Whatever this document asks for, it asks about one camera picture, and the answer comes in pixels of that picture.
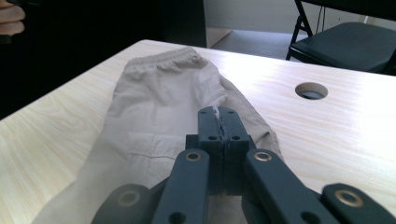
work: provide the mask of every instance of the chair seat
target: chair seat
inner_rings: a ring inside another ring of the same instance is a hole
[[[379,73],[396,50],[396,31],[361,22],[346,22],[298,41],[290,46],[290,50],[291,53],[302,53],[311,62]]]

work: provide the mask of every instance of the khaki pants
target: khaki pants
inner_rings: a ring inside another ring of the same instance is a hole
[[[152,188],[169,176],[186,134],[207,106],[235,110],[259,148],[280,156],[276,134],[217,67],[193,48],[133,59],[125,66],[104,129],[77,180],[34,223],[91,223],[107,196],[125,184]],[[211,197],[209,223],[246,223],[239,197]]]

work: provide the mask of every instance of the gray carpet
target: gray carpet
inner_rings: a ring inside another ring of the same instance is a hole
[[[285,60],[290,41],[291,34],[233,30],[212,49]]]

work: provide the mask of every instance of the chair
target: chair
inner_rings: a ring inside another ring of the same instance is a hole
[[[294,0],[300,13],[286,60],[321,64],[364,72],[396,75],[396,31],[345,22],[312,33],[302,2],[389,21],[396,21],[395,0]],[[308,38],[296,41],[300,30]]]

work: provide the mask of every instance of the white table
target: white table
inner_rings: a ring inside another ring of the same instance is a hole
[[[76,179],[128,60],[180,45],[141,41],[0,121],[0,217],[29,223]],[[311,189],[363,190],[396,215],[396,77],[195,48],[275,130],[286,164]],[[327,88],[322,100],[295,93]]]

